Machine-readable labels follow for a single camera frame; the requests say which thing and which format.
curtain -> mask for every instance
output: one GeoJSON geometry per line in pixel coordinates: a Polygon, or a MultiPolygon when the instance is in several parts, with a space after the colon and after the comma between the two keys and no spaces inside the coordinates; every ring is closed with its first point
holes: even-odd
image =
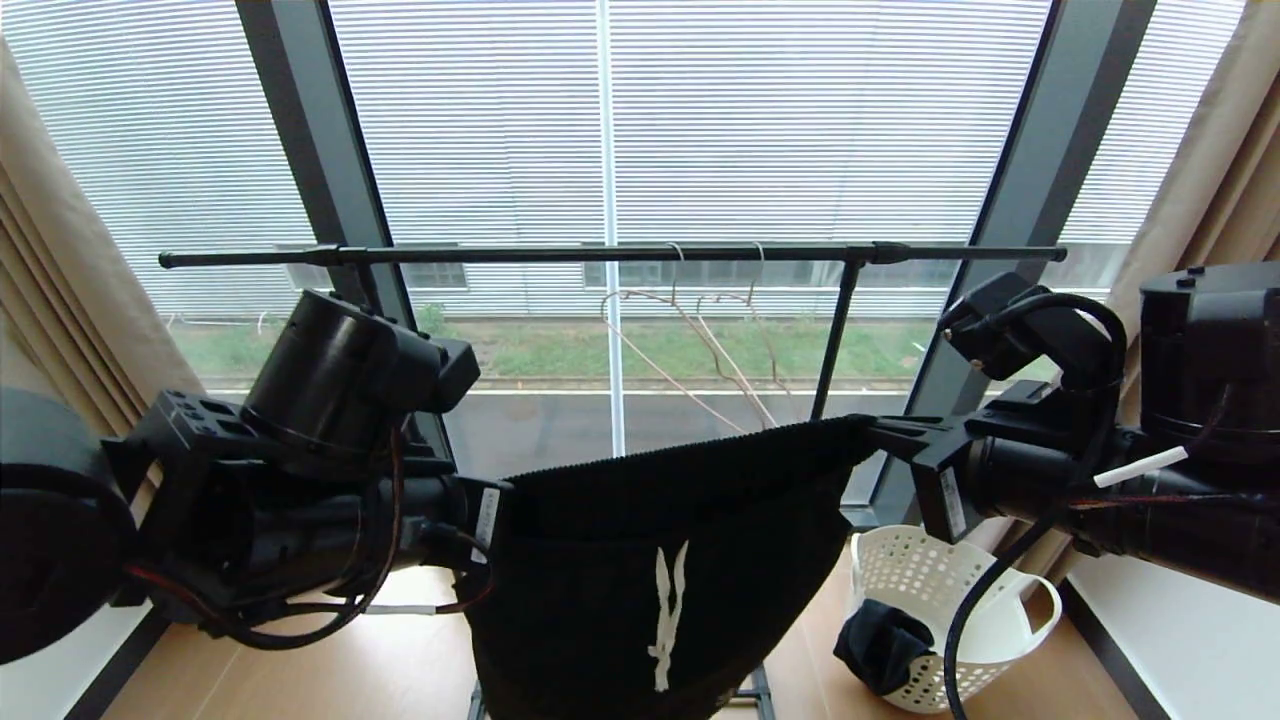
{"type": "Polygon", "coordinates": [[[160,389],[200,392],[106,225],[63,164],[0,36],[4,382],[129,432],[160,389]]]}
{"type": "MultiPolygon", "coordinates": [[[[1126,424],[1137,424],[1142,402],[1142,283],[1192,265],[1280,260],[1277,73],[1280,3],[1249,3],[1107,300],[1129,334],[1120,414],[1126,424]]],[[[975,542],[1004,548],[1028,527],[988,521],[975,542]]],[[[1055,530],[1018,566],[1059,582],[1078,559],[1069,537],[1055,530]]]]}

wooden floor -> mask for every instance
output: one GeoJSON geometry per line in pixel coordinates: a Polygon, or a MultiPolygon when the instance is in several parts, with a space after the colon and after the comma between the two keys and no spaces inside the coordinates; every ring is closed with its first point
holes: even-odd
{"type": "MultiPolygon", "coordinates": [[[[845,620],[847,561],[765,662],[780,720],[918,717],[873,696],[831,655],[845,620]]],[[[397,573],[379,605],[448,597],[436,570],[397,573]]],[[[275,632],[301,632],[303,619],[275,632]]],[[[460,618],[366,616],[291,652],[247,650],[170,628],[106,714],[108,720],[466,717],[475,669],[460,618]]],[[[974,719],[1133,719],[1110,676],[1064,618],[1046,643],[966,703],[974,719]]],[[[730,707],[721,720],[755,717],[730,707]]]]}

black baseboard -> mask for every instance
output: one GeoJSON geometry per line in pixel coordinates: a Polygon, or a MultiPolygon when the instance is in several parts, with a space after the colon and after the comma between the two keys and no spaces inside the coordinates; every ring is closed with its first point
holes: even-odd
{"type": "Polygon", "coordinates": [[[1080,593],[1071,587],[1071,582],[1062,580],[1057,591],[1062,596],[1062,610],[1066,616],[1071,619],[1071,624],[1080,632],[1084,642],[1089,643],[1093,655],[1098,656],[1102,667],[1115,680],[1120,693],[1129,701],[1129,706],[1133,707],[1138,717],[1142,720],[1170,720],[1164,706],[1151,693],[1151,688],[1138,675],[1138,671],[1133,669],[1129,659],[1120,651],[1120,646],[1107,633],[1107,629],[1102,626],[1089,603],[1084,602],[1080,593]]]}
{"type": "Polygon", "coordinates": [[[101,717],[168,629],[169,620],[152,607],[67,712],[67,720],[97,720],[101,717]]]}

laundry basket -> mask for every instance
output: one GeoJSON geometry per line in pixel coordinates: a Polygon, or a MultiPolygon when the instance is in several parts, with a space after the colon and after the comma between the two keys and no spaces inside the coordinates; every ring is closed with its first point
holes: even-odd
{"type": "MultiPolygon", "coordinates": [[[[924,623],[933,633],[933,652],[911,661],[908,683],[884,700],[911,712],[947,710],[942,684],[942,650],[956,607],[995,562],[984,550],[960,542],[947,544],[910,525],[890,525],[852,539],[852,611],[865,598],[891,605],[924,623]]],[[[969,698],[1019,657],[1036,650],[1062,614],[1062,601],[1044,578],[1006,570],[974,609],[956,655],[960,697],[969,698]],[[1041,583],[1053,600],[1053,614],[1032,630],[1021,593],[1041,583]]]]}

black garment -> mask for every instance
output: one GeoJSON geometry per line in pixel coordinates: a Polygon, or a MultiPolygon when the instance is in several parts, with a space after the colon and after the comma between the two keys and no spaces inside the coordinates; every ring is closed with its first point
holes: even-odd
{"type": "MultiPolygon", "coordinates": [[[[512,478],[498,587],[467,611],[498,720],[703,719],[759,666],[847,539],[869,416],[512,478]],[[655,691],[658,548],[686,587],[655,691]]],[[[675,605],[675,582],[668,596],[675,605]]]]}
{"type": "Polygon", "coordinates": [[[933,655],[929,628],[892,605],[863,601],[836,641],[836,657],[878,696],[886,696],[911,676],[911,661],[933,655]]]}

